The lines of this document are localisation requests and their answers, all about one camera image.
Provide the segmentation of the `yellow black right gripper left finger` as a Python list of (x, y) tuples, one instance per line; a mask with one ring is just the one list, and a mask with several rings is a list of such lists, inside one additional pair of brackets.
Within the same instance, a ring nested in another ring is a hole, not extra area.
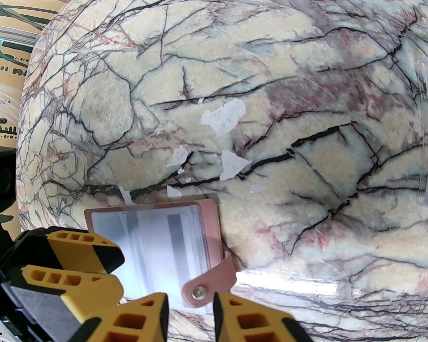
[(79, 328), (80, 342), (166, 342), (169, 298), (153, 293), (98, 310)]

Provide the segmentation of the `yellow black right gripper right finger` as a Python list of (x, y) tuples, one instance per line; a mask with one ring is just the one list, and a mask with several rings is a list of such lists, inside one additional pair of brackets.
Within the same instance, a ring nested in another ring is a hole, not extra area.
[(217, 342), (312, 342), (295, 318), (231, 293), (214, 295)]

